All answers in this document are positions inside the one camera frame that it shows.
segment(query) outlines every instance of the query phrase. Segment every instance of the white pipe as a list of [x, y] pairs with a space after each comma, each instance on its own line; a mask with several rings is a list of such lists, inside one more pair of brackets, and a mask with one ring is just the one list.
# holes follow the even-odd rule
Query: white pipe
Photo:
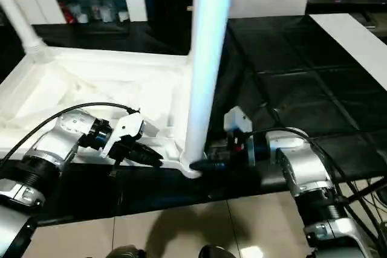
[[36, 35], [32, 26], [26, 21], [15, 0], [0, 0], [0, 5], [7, 14], [13, 28], [18, 33], [24, 50], [38, 47], [41, 40]]
[[230, 0], [194, 0], [192, 84], [183, 166], [203, 159]]

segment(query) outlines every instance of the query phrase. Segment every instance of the robotic arm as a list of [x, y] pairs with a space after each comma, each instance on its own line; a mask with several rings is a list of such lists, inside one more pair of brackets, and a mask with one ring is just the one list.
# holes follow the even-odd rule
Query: robotic arm
[[122, 117], [114, 129], [109, 122], [77, 109], [63, 114], [21, 161], [10, 163], [0, 176], [0, 257], [21, 257], [36, 229], [31, 218], [52, 194], [79, 146], [100, 151], [120, 164], [124, 158], [160, 167], [163, 157], [136, 142], [144, 121], [137, 111]]
[[[36, 229], [31, 218], [34, 211], [51, 195], [79, 146], [100, 150], [100, 156], [113, 158], [116, 164], [128, 158], [160, 167], [162, 156], [136, 142], [141, 137], [142, 126], [143, 119], [137, 111], [121, 118], [114, 129], [106, 120], [96, 119], [82, 110], [58, 118], [55, 127], [41, 136], [21, 161], [10, 163], [1, 171], [0, 257], [21, 257], [27, 249]], [[247, 160], [253, 164], [263, 154], [280, 163], [303, 220], [308, 244], [314, 249], [309, 258], [372, 257], [356, 223], [343, 207], [322, 156], [307, 140], [284, 131], [248, 139], [242, 138], [240, 130], [231, 127], [228, 131], [226, 149], [217, 147], [209, 157], [221, 156], [231, 160], [231, 164]], [[192, 164], [192, 169], [200, 169], [203, 164], [208, 169], [209, 161]]]
[[336, 193], [322, 157], [309, 142], [284, 131], [269, 132], [266, 139], [282, 166], [308, 244], [314, 248], [310, 257], [371, 258], [356, 223], [348, 217]]
[[[324, 157], [306, 139], [280, 130], [251, 135], [252, 123], [238, 107], [225, 115], [224, 130], [227, 138], [209, 147], [207, 156], [212, 162], [197, 161], [191, 164], [192, 169], [233, 170], [270, 158], [282, 167], [307, 242], [314, 249], [310, 258], [372, 257], [356, 223], [345, 211], [345, 200], [336, 192]], [[307, 136], [299, 129], [292, 130]]]

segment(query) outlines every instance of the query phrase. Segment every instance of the black table surface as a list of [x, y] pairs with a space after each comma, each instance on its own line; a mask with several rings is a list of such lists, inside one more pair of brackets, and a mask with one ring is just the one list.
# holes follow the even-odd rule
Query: black table surface
[[[41, 25], [59, 47], [187, 54], [190, 26]], [[2, 79], [23, 56], [20, 41], [0, 28]], [[352, 179], [387, 171], [387, 92], [310, 17], [230, 20], [216, 84], [208, 142], [223, 115], [240, 106], [254, 129], [296, 127], [307, 132]], [[41, 225], [159, 210], [286, 190], [278, 165], [187, 179], [177, 170], [70, 164], [37, 218]]]

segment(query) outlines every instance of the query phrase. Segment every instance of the floor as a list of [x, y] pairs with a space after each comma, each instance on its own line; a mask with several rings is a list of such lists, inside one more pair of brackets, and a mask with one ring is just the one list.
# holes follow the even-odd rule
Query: floor
[[[354, 208], [371, 227], [359, 206]], [[291, 195], [276, 193], [40, 228], [24, 258], [103, 258], [129, 244], [153, 258], [196, 258], [207, 244], [236, 258], [297, 258], [310, 254], [302, 228]]]

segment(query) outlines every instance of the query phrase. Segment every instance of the cable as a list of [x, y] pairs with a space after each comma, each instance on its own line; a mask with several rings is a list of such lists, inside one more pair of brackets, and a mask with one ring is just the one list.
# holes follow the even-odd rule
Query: cable
[[[273, 132], [273, 131], [290, 132], [290, 133], [296, 134], [297, 136], [300, 136], [301, 138], [303, 138], [304, 140], [309, 142], [311, 144], [311, 146], [313, 146], [315, 149], [317, 149], [319, 151], [319, 153], [322, 154], [322, 156], [325, 157], [329, 161], [329, 165], [332, 165], [339, 172], [342, 179], [345, 181], [345, 183], [348, 185], [348, 187], [351, 189], [351, 191], [355, 194], [355, 196], [359, 200], [360, 205], [363, 207], [364, 211], [366, 212], [367, 216], [369, 217], [373, 226], [375, 227], [377, 234], [378, 234], [378, 237], [381, 239], [381, 242], [383, 244], [382, 245], [383, 250], [386, 251], [387, 250], [387, 239], [386, 239], [385, 235], [383, 234], [382, 230], [380, 229], [380, 225], [377, 222], [372, 211], [369, 209], [366, 202], [359, 196], [358, 191], [353, 186], [353, 184], [348, 179], [345, 172], [341, 169], [341, 167], [338, 165], [338, 163], [336, 163], [335, 160], [330, 156], [330, 154], [326, 150], [324, 150], [320, 145], [318, 145], [312, 138], [310, 138], [308, 135], [306, 135], [306, 134], [304, 134], [296, 129], [286, 128], [286, 127], [273, 127], [273, 128], [253, 131], [253, 132], [248, 133], [247, 136], [251, 136], [253, 134], [262, 134], [262, 133], [267, 133], [267, 132]], [[331, 173], [331, 177], [333, 179], [334, 178], [336, 179], [334, 172]], [[336, 188], [339, 188], [339, 185], [336, 182], [334, 182], [334, 184], [335, 184]]]
[[75, 106], [72, 106], [72, 107], [69, 107], [69, 108], [66, 108], [54, 115], [52, 115], [51, 117], [47, 118], [46, 120], [44, 120], [41, 124], [39, 124], [38, 126], [36, 126], [34, 129], [32, 129], [21, 141], [19, 141], [10, 151], [9, 153], [6, 154], [6, 156], [2, 159], [2, 161], [0, 162], [0, 168], [4, 165], [4, 163], [10, 159], [10, 157], [19, 149], [19, 147], [21, 147], [23, 145], [23, 143], [25, 143], [32, 135], [34, 135], [39, 129], [43, 128], [47, 123], [51, 122], [52, 120], [54, 120], [55, 118], [57, 117], [60, 117], [62, 114], [64, 113], [67, 113], [67, 112], [70, 112], [72, 110], [75, 110], [75, 109], [79, 109], [79, 108], [84, 108], [84, 107], [90, 107], [90, 106], [109, 106], [109, 107], [117, 107], [117, 108], [122, 108], [124, 110], [126, 110], [129, 114], [132, 114], [132, 113], [135, 113], [136, 111], [133, 110], [132, 108], [130, 107], [127, 107], [125, 105], [121, 105], [121, 104], [116, 104], [116, 103], [109, 103], [109, 102], [92, 102], [92, 103], [82, 103], [82, 104], [79, 104], [79, 105], [75, 105]]

